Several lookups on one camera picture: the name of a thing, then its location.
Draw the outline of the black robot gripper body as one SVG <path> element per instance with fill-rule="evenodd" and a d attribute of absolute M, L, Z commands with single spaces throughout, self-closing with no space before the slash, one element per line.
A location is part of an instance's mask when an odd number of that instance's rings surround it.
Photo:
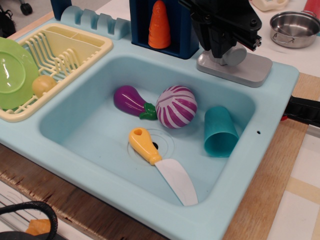
<path fill-rule="evenodd" d="M 187 8 L 200 42 L 201 27 L 230 33 L 237 43 L 255 51 L 262 43 L 258 31 L 262 21 L 248 0 L 180 0 Z"/>

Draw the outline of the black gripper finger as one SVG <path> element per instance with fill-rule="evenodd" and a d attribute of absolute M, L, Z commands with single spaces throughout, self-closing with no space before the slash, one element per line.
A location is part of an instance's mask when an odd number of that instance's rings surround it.
<path fill-rule="evenodd" d="M 218 59 L 237 44 L 230 33 L 207 26 L 200 28 L 199 42 L 204 50 L 211 51 L 213 57 Z"/>

